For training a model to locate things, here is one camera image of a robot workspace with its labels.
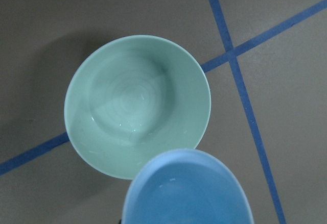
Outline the light blue plastic cup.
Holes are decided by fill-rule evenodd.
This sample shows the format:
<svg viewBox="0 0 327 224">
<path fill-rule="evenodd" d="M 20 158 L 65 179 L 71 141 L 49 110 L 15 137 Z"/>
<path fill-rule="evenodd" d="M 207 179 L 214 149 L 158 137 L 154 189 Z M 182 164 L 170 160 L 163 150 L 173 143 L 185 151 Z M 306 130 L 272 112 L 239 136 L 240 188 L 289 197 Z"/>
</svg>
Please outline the light blue plastic cup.
<svg viewBox="0 0 327 224">
<path fill-rule="evenodd" d="M 178 149 L 149 161 L 129 186 L 122 223 L 254 223 L 239 181 L 214 156 Z"/>
</svg>

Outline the light green ceramic bowl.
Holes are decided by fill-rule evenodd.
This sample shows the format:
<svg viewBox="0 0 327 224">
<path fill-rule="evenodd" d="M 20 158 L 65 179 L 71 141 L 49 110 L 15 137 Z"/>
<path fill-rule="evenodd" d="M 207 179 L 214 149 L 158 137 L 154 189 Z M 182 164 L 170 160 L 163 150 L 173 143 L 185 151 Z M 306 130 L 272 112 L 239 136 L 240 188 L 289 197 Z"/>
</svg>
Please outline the light green ceramic bowl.
<svg viewBox="0 0 327 224">
<path fill-rule="evenodd" d="M 64 123 L 77 154 L 111 177 L 132 180 L 152 158 L 200 143 L 211 92 L 196 59 L 162 37 L 132 35 L 94 51 L 75 72 Z"/>
</svg>

